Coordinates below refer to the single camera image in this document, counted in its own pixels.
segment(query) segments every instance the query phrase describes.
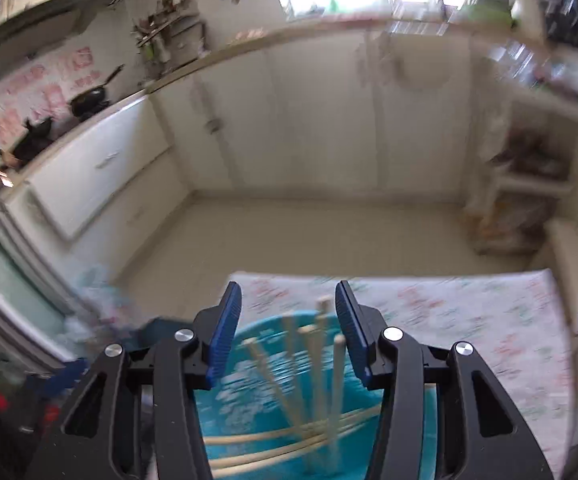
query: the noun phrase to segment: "wooden stick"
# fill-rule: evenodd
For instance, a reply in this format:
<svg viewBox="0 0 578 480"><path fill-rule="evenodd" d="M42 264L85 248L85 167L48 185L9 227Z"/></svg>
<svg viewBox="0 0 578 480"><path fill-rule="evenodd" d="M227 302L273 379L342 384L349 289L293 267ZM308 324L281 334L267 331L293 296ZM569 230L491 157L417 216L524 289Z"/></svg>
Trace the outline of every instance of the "wooden stick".
<svg viewBox="0 0 578 480"><path fill-rule="evenodd" d="M340 450L338 446L338 427L342 412L342 391L344 390L344 356L346 339L337 334L333 339L333 378L331 381L331 413L328 419L329 473L338 472Z"/></svg>
<svg viewBox="0 0 578 480"><path fill-rule="evenodd" d="M304 430L301 429L302 420L300 419L300 414L286 399L280 384L277 383L273 374L271 373L271 370L269 370L268 355L262 349L258 343L258 340L254 337L244 340L242 344L249 350L251 357L256 362L256 367L258 368L260 375L262 375L262 377L264 377L264 379L267 380L269 384L271 384L275 397L278 399L278 402L280 402L280 406L284 412L284 415L287 417L289 423L293 426L294 431L299 438L304 438L306 435Z"/></svg>
<svg viewBox="0 0 578 480"><path fill-rule="evenodd" d="M340 430L344 432L350 430L351 428L354 428L355 426L358 426L358 424L348 424L346 426L343 426ZM212 460L209 460L209 465L211 466L211 468L223 468L223 467L231 467L234 465L246 464L249 462L258 462L259 460L265 460L273 456L283 455L291 451L296 451L298 449L303 449L304 447L312 446L313 444L322 442L323 440L326 439L328 439L328 436L325 433L320 433L315 436L310 436L305 440L295 442L294 444L287 444L286 446L274 447L273 449L266 449L264 451L257 451L255 453L247 453L236 456L226 456L224 458L214 458Z"/></svg>
<svg viewBox="0 0 578 480"><path fill-rule="evenodd" d="M316 420L323 420L326 418L326 393L325 393L325 385L324 385L324 377L323 377L323 362L322 362L322 353L325 346L325 337L326 337L326 314L331 311L331 305L333 303L333 298L331 296L322 296L318 300L318 313L316 314L316 331L313 334L312 338L314 340L313 343L313 351L316 356L316 360L318 362L318 370L313 370L314 375L317 375L317 391L316 391L316 413L314 418Z"/></svg>
<svg viewBox="0 0 578 480"><path fill-rule="evenodd" d="M322 351L318 352L319 333L315 325L301 326L298 333L304 337L311 361L312 416L315 420L326 419L325 390L322 384Z"/></svg>
<svg viewBox="0 0 578 480"><path fill-rule="evenodd" d="M354 426L352 428L349 428L348 430L343 431L340 434L340 437L341 438L345 437L345 436L359 430L363 426L364 426L363 424L359 424L358 426ZM284 454L281 454L278 456L272 456L272 457L265 458L262 460L257 460L256 462L249 462L246 464L235 465L232 467L223 467L223 468L218 468L218 469L212 469L211 473L212 473L214 478L224 478L226 476L232 476L232 475L237 475L237 474L241 474L241 473L249 473L251 471L256 471L258 469L263 469L265 467L274 466L274 465L277 465L279 463L286 462L287 460L293 460L294 458L298 458L298 457L301 457L301 456L306 455L308 453L312 453L313 451L316 451L319 448L323 447L325 444L326 444L326 439L323 439L323 440L321 440L315 444L312 444L311 446L303 447L301 449L297 449L297 450L290 451L290 452L285 452Z"/></svg>
<svg viewBox="0 0 578 480"><path fill-rule="evenodd" d="M347 426L349 424L358 424L369 418L377 416L380 414L380 405L372 406L365 410L353 410L351 412L343 413L340 416L340 424ZM308 422L303 424L301 428L305 431L315 430L324 431L326 427L326 420L318 420L316 422ZM237 435L217 435L217 436L205 436L204 444L205 446L228 446L229 444L244 444L245 442L260 442L262 440L271 440L273 438L281 438L288 436L290 434L295 434L293 428L283 428L281 430L271 430L263 431L261 433L244 433Z"/></svg>
<svg viewBox="0 0 578 480"><path fill-rule="evenodd" d="M289 361L289 375L291 377L291 386L293 387L293 401L296 410L300 414L300 420L305 420L304 404L302 402L302 392L298 384L298 364L295 359L295 347L297 340L297 332L295 327L295 319L293 316L282 316L282 324L286 331L284 337L284 348L287 352L287 359Z"/></svg>

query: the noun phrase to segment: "floral tablecloth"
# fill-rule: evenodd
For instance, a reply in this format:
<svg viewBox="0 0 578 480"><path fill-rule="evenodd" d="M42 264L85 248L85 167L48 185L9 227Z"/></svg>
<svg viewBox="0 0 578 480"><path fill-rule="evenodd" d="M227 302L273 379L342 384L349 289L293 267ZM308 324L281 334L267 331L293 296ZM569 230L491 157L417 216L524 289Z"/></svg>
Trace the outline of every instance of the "floral tablecloth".
<svg viewBox="0 0 578 480"><path fill-rule="evenodd" d="M239 328L291 310L313 310L340 278L236 272ZM548 270L457 278L350 278L359 303L419 342L471 342L498 377L558 478L570 437L573 383L568 329Z"/></svg>

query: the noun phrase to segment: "teal bucket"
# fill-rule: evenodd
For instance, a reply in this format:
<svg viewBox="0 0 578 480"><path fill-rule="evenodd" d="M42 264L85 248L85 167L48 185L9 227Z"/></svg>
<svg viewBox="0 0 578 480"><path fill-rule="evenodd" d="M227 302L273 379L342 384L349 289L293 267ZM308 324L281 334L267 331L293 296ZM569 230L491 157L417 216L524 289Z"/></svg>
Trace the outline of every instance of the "teal bucket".
<svg viewBox="0 0 578 480"><path fill-rule="evenodd" d="M315 312L296 312L293 314L296 327L313 324ZM323 351L323 380L327 395L330 396L333 369L333 339L340 332L336 316L327 316L325 347ZM210 392L196 392L196 403L203 436L224 436L289 428L280 403L274 396L270 384L258 373L255 361L242 342L248 338L258 339L261 347L269 356L269 368L285 396L293 398L293 385L290 377L290 363L284 347L284 331L280 316L269 317L239 330L233 344L223 378ZM312 387L310 361L302 338L296 340L296 367L298 386L309 420L314 420L312 406ZM344 394L342 413L379 405L382 391L368 392L354 375L346 356L344 366ZM371 457L371 449L378 427L378 417L367 420L353 433L339 440L339 463L337 473L331 474L328 464L328 448L323 446L315 452L247 473L229 476L234 480L270 480L288 479L305 476L312 480L320 477L335 476L340 480L362 480L366 474ZM208 458L224 458L287 446L296 442L288 435L273 440L245 442L220 446L207 445ZM424 390L424 440L420 467L420 480L432 480L435 477L437 452L437 396L434 386L427 385Z"/></svg>

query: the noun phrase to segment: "black pan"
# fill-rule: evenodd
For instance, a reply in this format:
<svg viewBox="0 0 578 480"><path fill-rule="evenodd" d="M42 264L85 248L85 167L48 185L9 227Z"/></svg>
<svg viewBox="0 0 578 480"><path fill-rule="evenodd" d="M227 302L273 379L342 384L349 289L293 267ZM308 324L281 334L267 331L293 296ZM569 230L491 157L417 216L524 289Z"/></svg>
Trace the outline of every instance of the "black pan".
<svg viewBox="0 0 578 480"><path fill-rule="evenodd" d="M82 92L82 94L76 95L69 102L71 113L76 117L80 117L104 101L106 99L105 85L108 85L115 78L115 76L117 76L122 71L123 68L124 65L120 65L118 68L116 68L113 72L111 72L111 75L106 78L106 81L100 86L95 86L86 92Z"/></svg>

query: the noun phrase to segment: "wall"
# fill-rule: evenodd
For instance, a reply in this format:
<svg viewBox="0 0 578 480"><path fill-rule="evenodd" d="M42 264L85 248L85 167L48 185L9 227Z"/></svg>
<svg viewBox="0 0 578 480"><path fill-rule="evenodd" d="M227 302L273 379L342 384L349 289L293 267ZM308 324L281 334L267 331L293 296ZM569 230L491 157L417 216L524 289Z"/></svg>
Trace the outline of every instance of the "wall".
<svg viewBox="0 0 578 480"><path fill-rule="evenodd" d="M0 146L19 138L27 117L32 123L47 116L72 120L69 100L101 84L121 63L125 69L109 85L109 99L135 92L144 70L130 30L124 6L104 10L82 34L0 79Z"/></svg>
<svg viewBox="0 0 578 480"><path fill-rule="evenodd" d="M208 24L208 42L212 49L229 43L241 31L252 28L278 28L286 25L279 0L195 0ZM156 9L157 0L125 0L132 19L146 18Z"/></svg>

